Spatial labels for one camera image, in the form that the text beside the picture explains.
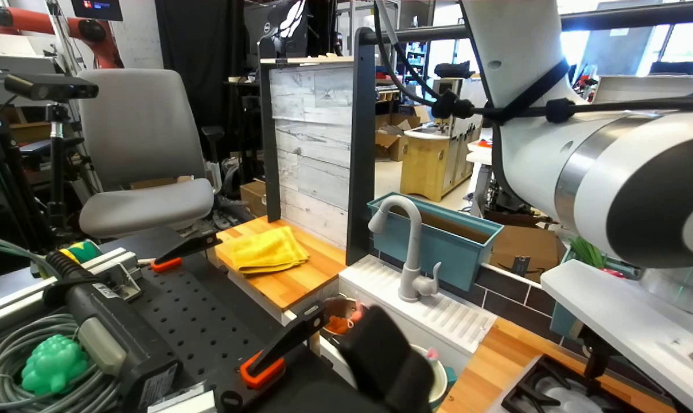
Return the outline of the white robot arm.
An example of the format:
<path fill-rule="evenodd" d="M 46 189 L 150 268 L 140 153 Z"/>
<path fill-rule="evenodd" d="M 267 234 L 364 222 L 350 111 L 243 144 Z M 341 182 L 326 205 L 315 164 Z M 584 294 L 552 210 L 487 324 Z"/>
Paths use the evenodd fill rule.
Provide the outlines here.
<path fill-rule="evenodd" d="M 605 260 L 542 276 L 578 319 L 654 377 L 693 391 L 693 93 L 592 103 L 570 80 L 558 0 L 459 0 L 494 129 L 500 190 Z"/>

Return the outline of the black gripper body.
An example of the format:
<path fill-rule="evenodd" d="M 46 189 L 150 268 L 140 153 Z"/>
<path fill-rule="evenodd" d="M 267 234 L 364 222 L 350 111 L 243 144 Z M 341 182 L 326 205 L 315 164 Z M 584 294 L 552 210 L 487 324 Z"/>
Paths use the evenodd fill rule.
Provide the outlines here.
<path fill-rule="evenodd" d="M 589 329 L 583 330 L 583 344 L 588 346 L 584 378 L 596 381 L 609 367 L 612 346 Z"/>

